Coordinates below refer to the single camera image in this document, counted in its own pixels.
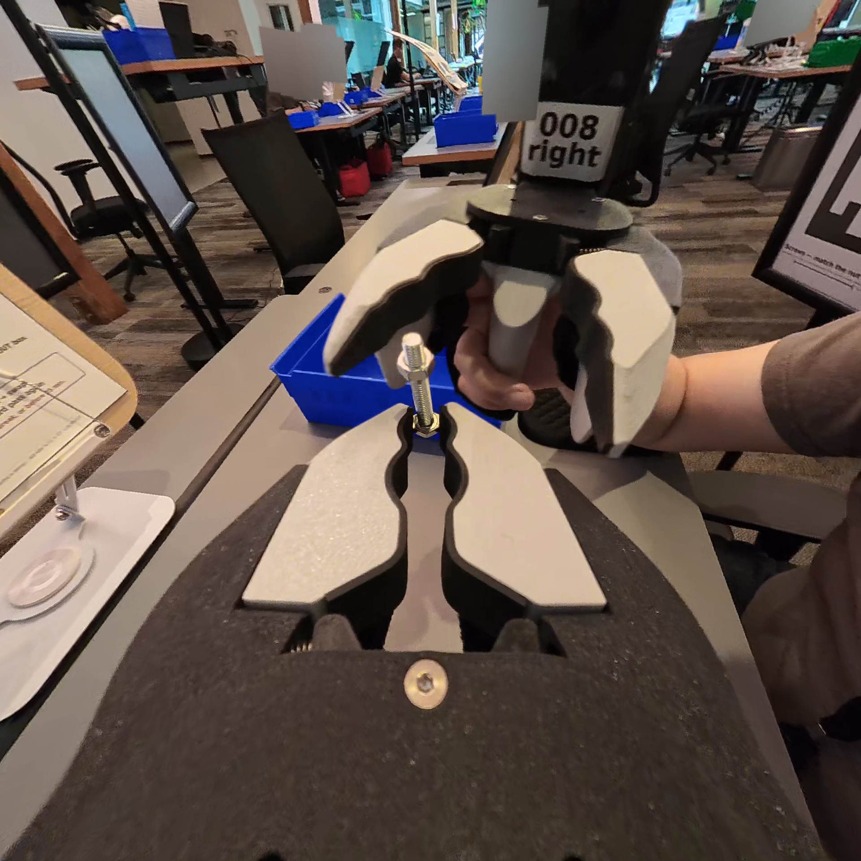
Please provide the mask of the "grey waste bin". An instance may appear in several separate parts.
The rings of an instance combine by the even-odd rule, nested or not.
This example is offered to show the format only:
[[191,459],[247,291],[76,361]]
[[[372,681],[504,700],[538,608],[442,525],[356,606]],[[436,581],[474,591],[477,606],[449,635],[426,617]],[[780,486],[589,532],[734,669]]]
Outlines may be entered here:
[[763,192],[791,190],[821,130],[821,123],[774,130],[752,174],[752,186]]

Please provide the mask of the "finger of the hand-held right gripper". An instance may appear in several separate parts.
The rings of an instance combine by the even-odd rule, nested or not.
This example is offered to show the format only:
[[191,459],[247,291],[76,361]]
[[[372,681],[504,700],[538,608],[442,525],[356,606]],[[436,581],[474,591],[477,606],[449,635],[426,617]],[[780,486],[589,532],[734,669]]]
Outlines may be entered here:
[[561,383],[574,440],[621,457],[651,415],[672,352],[683,274],[644,227],[566,264]]
[[458,304],[478,281],[484,246],[470,226],[439,220],[382,248],[357,277],[330,327],[323,349],[326,372],[339,378],[375,357],[389,387],[403,387],[403,336],[420,335],[427,358],[444,348],[445,305]]

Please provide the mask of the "black mesh office chair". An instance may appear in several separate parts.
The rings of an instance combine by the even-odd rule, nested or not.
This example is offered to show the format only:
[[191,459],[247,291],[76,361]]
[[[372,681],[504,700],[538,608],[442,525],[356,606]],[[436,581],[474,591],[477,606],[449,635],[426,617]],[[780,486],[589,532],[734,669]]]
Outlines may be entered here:
[[297,295],[344,247],[335,201],[281,112],[202,129],[213,156],[262,231],[282,277]]

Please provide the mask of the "wooden instruction board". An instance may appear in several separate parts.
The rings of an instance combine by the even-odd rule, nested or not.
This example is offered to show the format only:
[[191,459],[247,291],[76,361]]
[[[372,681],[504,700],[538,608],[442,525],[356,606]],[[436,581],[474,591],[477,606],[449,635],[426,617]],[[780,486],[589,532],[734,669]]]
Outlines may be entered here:
[[1,535],[46,502],[127,425],[129,372],[2,267]]

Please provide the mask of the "blue plastic bin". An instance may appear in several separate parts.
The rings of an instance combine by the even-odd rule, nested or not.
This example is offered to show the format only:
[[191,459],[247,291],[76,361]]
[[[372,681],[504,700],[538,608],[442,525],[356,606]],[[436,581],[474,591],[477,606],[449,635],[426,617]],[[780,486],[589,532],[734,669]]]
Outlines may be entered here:
[[339,378],[325,371],[324,345],[344,300],[344,294],[335,295],[270,368],[307,422],[353,428],[393,406],[413,408],[414,402],[408,383],[388,386],[375,357]]

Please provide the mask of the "person's right hand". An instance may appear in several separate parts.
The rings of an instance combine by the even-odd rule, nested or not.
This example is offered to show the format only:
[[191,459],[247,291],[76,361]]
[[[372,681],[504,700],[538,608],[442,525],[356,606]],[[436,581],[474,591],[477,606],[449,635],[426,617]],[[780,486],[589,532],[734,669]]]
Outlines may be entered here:
[[535,401],[535,391],[548,386],[545,370],[538,361],[530,361],[521,376],[512,378],[498,371],[489,358],[492,284],[486,274],[467,291],[466,299],[465,328],[454,355],[458,389],[486,411],[529,410]]

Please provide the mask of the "black framed marker sign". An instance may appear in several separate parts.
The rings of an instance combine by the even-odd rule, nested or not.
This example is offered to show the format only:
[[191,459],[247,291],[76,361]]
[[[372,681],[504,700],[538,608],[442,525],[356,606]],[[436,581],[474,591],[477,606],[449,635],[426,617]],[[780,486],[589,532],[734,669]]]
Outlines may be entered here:
[[860,309],[860,67],[813,143],[754,278],[813,308],[809,327]]

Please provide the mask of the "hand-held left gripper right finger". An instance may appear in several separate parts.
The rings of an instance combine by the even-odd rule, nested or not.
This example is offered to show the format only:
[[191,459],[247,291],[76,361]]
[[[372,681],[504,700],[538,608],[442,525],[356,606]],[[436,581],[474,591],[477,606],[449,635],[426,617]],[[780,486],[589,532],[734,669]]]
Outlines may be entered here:
[[606,598],[542,463],[451,402],[440,409],[444,594],[470,622],[600,612]]

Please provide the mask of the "white board stand base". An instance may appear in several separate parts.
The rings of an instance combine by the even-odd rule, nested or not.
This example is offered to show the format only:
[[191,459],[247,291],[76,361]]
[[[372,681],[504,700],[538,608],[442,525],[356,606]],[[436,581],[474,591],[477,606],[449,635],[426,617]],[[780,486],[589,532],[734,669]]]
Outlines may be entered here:
[[1,560],[1,720],[27,706],[175,512],[156,494],[87,487]]

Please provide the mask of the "grey seat office chair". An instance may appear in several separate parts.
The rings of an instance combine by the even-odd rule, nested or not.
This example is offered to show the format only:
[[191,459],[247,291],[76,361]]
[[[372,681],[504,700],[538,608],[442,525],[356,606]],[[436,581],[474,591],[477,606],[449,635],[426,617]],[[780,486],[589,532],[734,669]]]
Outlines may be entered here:
[[754,546],[782,562],[821,544],[845,518],[845,492],[803,479],[735,470],[688,479],[707,522],[753,531]]

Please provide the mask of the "black panel stand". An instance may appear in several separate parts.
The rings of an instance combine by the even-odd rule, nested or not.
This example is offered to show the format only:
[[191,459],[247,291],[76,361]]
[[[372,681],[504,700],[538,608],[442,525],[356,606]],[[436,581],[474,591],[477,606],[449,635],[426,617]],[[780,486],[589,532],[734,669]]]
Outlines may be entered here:
[[[16,2],[3,1],[2,9],[45,78],[47,55],[33,29],[37,23],[28,19]],[[171,239],[159,225],[143,195],[128,177],[119,160],[107,146],[103,145],[100,135],[96,135],[94,141],[82,137],[143,232],[154,255],[165,265],[163,271],[173,282],[183,303],[199,325],[200,332],[189,339],[181,349],[186,364],[193,371],[199,371],[239,333],[241,324],[229,324],[225,320],[222,314],[225,298],[221,295],[221,290],[189,231],[187,239],[179,235]]]

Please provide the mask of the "wooden framed dark panel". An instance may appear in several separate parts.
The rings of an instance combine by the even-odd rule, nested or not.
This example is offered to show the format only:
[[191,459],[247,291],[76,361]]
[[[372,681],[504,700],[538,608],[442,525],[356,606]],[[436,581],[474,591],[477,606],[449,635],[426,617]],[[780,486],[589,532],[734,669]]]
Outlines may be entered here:
[[66,289],[70,301],[82,317],[97,325],[107,324],[127,312],[125,302],[109,286],[106,278],[86,256],[70,229],[63,226],[58,214],[25,175],[11,150],[1,143],[1,166],[5,178],[35,217],[41,231],[57,246],[65,262],[78,279]]

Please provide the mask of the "long thin silver bolt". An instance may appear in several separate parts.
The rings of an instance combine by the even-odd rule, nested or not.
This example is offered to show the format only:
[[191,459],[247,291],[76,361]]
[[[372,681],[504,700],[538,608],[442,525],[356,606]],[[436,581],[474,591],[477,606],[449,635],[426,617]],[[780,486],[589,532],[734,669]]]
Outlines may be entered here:
[[[401,341],[401,353],[427,351],[423,337],[418,332],[407,332]],[[430,378],[419,382],[407,382],[412,390],[414,417],[414,433],[424,438],[431,438],[438,432],[439,417],[434,410]]]

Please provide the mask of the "wooden top desk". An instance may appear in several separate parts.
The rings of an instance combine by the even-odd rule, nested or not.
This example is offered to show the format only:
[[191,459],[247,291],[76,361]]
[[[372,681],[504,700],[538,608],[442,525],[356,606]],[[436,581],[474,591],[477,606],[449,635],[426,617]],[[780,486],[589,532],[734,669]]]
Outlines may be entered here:
[[421,178],[444,178],[450,174],[487,175],[504,136],[507,123],[499,124],[490,142],[437,145],[436,131],[430,130],[402,154],[404,167],[419,167]]
[[803,125],[813,117],[829,85],[841,86],[853,65],[775,68],[765,65],[725,64],[716,71],[705,90],[705,102],[714,118],[707,122],[709,144],[705,157],[720,159],[725,165],[731,156],[760,152],[746,143],[748,123],[757,110],[759,97],[768,83],[785,84],[786,92],[771,124],[779,120]]
[[244,122],[239,93],[246,92],[260,116],[267,114],[267,80],[262,57],[211,57],[146,60],[122,64],[136,95],[148,93],[157,104],[223,96],[234,124]]

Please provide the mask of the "black framed grey panel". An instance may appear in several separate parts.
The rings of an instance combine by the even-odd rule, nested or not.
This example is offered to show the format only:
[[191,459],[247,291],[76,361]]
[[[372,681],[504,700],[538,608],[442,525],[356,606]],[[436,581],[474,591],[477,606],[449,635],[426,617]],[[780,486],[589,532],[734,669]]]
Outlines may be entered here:
[[104,37],[91,30],[35,24],[47,55],[44,75],[80,134],[100,135],[135,183],[159,225],[188,238],[198,206]]

